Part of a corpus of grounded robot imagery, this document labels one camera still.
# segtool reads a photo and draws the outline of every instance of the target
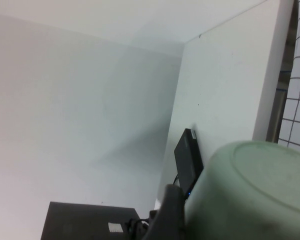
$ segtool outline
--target white wall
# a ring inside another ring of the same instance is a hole
[[[266,139],[292,5],[268,0],[186,44],[159,200],[177,174],[174,149],[185,128],[195,129],[205,163],[227,143]]]
[[[265,0],[0,0],[0,14],[181,57],[185,42]]]
[[[0,240],[50,201],[155,204],[181,59],[0,16]]]

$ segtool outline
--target black router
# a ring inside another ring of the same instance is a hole
[[[197,136],[186,128],[174,149],[180,187],[187,199],[204,169]]]

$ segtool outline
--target sticker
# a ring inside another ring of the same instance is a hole
[[[197,139],[195,130],[191,129],[191,134],[193,139]]]
[[[119,224],[119,223],[108,222],[108,226],[109,226],[110,233],[123,233],[124,232],[121,227],[121,224]]]

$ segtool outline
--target white ceiling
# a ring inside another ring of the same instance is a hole
[[[181,56],[183,43],[265,0],[0,0],[0,14]]]

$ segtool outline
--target black device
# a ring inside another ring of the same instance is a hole
[[[185,240],[184,206],[182,189],[172,184],[147,219],[134,208],[51,202],[41,240]]]
[[[204,169],[197,136],[193,129],[186,128],[174,149],[179,184],[187,199]]]

